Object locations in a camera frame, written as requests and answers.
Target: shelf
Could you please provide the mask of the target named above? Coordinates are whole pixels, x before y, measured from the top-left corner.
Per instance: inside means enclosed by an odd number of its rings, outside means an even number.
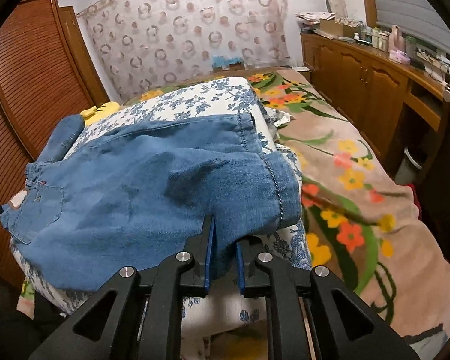
[[[405,97],[405,104],[419,114],[435,131],[438,131],[442,118],[442,106],[438,99],[430,93],[416,97],[408,93]]]

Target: cardboard box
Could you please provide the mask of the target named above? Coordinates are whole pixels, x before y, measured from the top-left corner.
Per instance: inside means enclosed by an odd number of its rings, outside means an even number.
[[[222,56],[222,57],[214,57],[214,59],[217,59],[218,61],[217,64],[215,62],[212,64],[212,69],[214,73],[218,73],[220,71],[241,71],[245,69],[245,64],[241,58],[228,59]],[[238,62],[229,63],[237,59],[239,60]]]
[[[320,30],[329,33],[330,35],[346,36],[347,38],[354,37],[356,32],[359,32],[358,27],[350,27],[342,23],[337,23],[334,20],[320,19]]]

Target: jeans pocket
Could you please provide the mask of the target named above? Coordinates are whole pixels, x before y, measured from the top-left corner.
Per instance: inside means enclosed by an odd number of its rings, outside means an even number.
[[[40,231],[60,218],[63,198],[62,187],[36,183],[20,206],[20,213],[9,232],[28,245]]]

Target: cable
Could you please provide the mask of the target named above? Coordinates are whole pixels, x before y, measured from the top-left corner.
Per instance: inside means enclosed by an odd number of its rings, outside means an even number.
[[[441,76],[442,76],[442,80],[439,80],[439,79],[437,79],[434,75],[433,75],[433,68],[434,68],[434,66],[433,66],[433,64],[432,64],[432,62],[430,61],[430,57],[429,57],[429,55],[426,53],[426,52],[423,52],[420,48],[418,48],[417,47],[417,49],[416,49],[419,53],[420,53],[420,55],[423,57],[423,59],[426,61],[426,62],[428,62],[429,64],[430,64],[430,71],[431,71],[431,73],[428,73],[428,72],[426,72],[425,71],[425,73],[427,73],[430,77],[432,77],[435,81],[437,81],[438,83],[442,83],[442,82],[444,82],[445,81],[445,76],[444,76],[444,73],[445,73],[445,75],[447,74],[447,73],[450,73],[450,63],[449,62],[445,62],[445,61],[442,61],[442,60],[438,60],[437,59],[437,62],[440,64],[440,73],[441,73]]]

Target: metal screw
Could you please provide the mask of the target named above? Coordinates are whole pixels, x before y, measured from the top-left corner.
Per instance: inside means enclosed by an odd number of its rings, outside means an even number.
[[[267,262],[269,262],[269,261],[272,261],[272,258],[273,258],[273,256],[270,254],[270,253],[267,253],[267,252],[263,252],[263,253],[260,253],[259,255],[258,255],[258,259],[262,262],[262,263],[267,263]]]
[[[319,265],[315,268],[315,274],[317,276],[320,276],[321,278],[324,278],[325,276],[328,276],[330,273],[330,270],[326,266]]]
[[[135,269],[133,269],[131,266],[124,266],[122,269],[120,269],[120,276],[123,278],[129,278],[135,273]]]
[[[175,257],[178,261],[184,263],[185,261],[188,261],[191,258],[191,254],[188,253],[187,251],[181,251],[180,253],[177,253]]]

